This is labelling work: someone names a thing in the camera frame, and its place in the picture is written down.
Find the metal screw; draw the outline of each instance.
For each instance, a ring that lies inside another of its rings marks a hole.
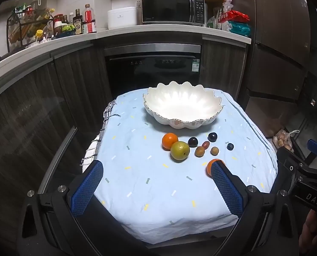
[[[282,196],[287,196],[287,195],[288,195],[287,191],[285,191],[285,190],[283,190],[283,189],[281,189],[279,192],[280,192],[280,194],[281,194]]]
[[[256,192],[257,191],[257,188],[255,186],[248,186],[247,189],[250,191],[250,192]]]
[[[66,191],[66,189],[67,189],[66,186],[61,185],[58,187],[58,192],[64,192],[64,191]]]
[[[28,197],[32,197],[34,195],[34,191],[29,191],[29,192],[27,192],[27,196]]]

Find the white countertop edge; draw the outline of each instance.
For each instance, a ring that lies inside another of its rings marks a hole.
[[[11,55],[10,57],[0,61],[0,77],[6,74],[11,69],[20,66],[24,62],[36,58],[44,53],[51,52],[55,49],[79,43],[84,41],[89,41],[92,39],[98,39],[113,35],[136,33],[136,32],[158,32],[158,31],[177,31],[177,32],[189,32],[189,33],[199,33],[211,36],[224,37],[228,39],[233,39],[246,44],[251,43],[251,39],[234,33],[216,30],[211,28],[192,26],[192,25],[173,25],[173,24],[162,24],[162,25],[138,25],[131,27],[124,27],[112,30],[105,30],[97,32],[95,34],[83,34],[76,36],[63,37],[49,41],[43,44],[36,45],[24,49],[18,53]]]
[[[222,31],[222,30],[216,30],[216,29],[205,28],[200,26],[174,25],[174,24],[138,25],[138,26],[106,30],[106,31],[98,32],[96,38],[102,38],[102,37],[118,35],[118,34],[127,34],[127,33],[161,32],[161,31],[188,32],[188,33],[213,35],[213,36],[233,39],[239,42],[244,42],[246,44],[251,44],[251,39],[242,35],[237,35],[237,34]]]

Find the built-in dishwasher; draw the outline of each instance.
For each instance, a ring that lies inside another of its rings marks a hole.
[[[140,44],[106,48],[105,60],[113,98],[158,83],[199,83],[201,46]]]

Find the orange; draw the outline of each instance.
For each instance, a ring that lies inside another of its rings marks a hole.
[[[162,138],[162,146],[166,149],[169,149],[172,147],[172,145],[179,141],[178,136],[173,133],[167,133]]]
[[[207,174],[208,174],[209,177],[212,177],[212,175],[211,175],[211,167],[212,167],[212,164],[213,164],[215,161],[222,161],[222,160],[220,160],[220,159],[213,159],[213,160],[211,160],[211,161],[207,164],[206,171],[207,171]]]

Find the white scalloped bowl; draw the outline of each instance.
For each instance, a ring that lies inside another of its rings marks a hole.
[[[144,107],[157,122],[175,129],[196,129],[212,123],[221,112],[221,97],[214,97],[212,90],[189,82],[169,85],[159,83],[143,94]]]

